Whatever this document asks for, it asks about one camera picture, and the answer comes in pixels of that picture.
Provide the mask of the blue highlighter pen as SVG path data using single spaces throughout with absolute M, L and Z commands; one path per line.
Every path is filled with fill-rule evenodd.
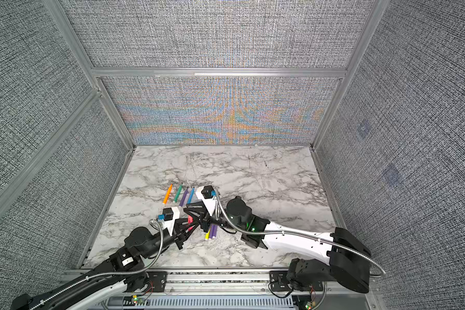
M 188 197 L 188 200 L 187 200 L 187 204 L 191 204 L 192 202 L 192 199 L 193 199 L 193 196 L 194 196 L 194 193 L 195 193 L 195 188 L 193 187 L 189 193 L 189 197 Z

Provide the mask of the green highlighter pen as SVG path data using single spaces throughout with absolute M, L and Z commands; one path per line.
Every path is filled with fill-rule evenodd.
M 174 200 L 173 200 L 174 203 L 178 202 L 182 189 L 183 189 L 183 183 L 181 183 L 177 189 L 176 195 L 174 196 Z

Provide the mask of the orange highlighter pen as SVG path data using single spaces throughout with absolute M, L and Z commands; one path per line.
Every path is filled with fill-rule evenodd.
M 168 187 L 168 189 L 167 189 L 167 191 L 166 191 L 166 193 L 165 193 L 165 196 L 164 196 L 164 200 L 163 200 L 163 204 L 164 204 L 164 205 L 167 204 L 167 202 L 168 202 L 168 200 L 169 200 L 169 196 L 170 196 L 172 190 L 173 190 L 173 185 L 170 184 L 170 186 Z

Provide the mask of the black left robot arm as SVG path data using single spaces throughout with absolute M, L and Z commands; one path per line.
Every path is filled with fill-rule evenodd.
M 161 256 L 164 249 L 176 244 L 179 248 L 198 226 L 187 219 L 177 221 L 174 235 L 161 222 L 152 220 L 158 232 L 146 227 L 135 228 L 124 240 L 124 246 L 111 254 L 94 269 L 46 293 L 31 297 L 22 294 L 12 301 L 11 309 L 69 309 L 93 303 L 109 289 L 125 291 L 143 287 L 147 270 Z

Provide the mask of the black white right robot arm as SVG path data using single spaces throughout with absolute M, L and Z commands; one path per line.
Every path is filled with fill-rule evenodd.
M 253 214 L 239 196 L 227 203 L 224 212 L 215 198 L 187 204 L 184 211 L 204 231 L 218 226 L 234 234 L 241 229 L 242 241 L 254 249 L 299 254 L 299 258 L 292 259 L 288 271 L 273 277 L 273 291 L 321 291 L 323 282 L 337 282 L 350 291 L 369 292 L 371 253 L 346 229 L 311 233 L 284 227 Z

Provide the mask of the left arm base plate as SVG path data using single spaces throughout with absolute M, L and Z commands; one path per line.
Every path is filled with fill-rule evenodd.
M 143 277 L 142 293 L 163 293 L 167 285 L 168 272 L 151 271 Z

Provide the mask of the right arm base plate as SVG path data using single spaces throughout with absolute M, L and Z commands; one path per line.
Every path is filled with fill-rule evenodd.
M 323 283 L 315 282 L 314 284 L 293 284 L 287 278 L 287 271 L 284 270 L 272 270 L 269 272 L 269 287 L 275 293 L 285 292 L 287 293 L 291 288 L 295 291 L 310 292 L 323 292 Z

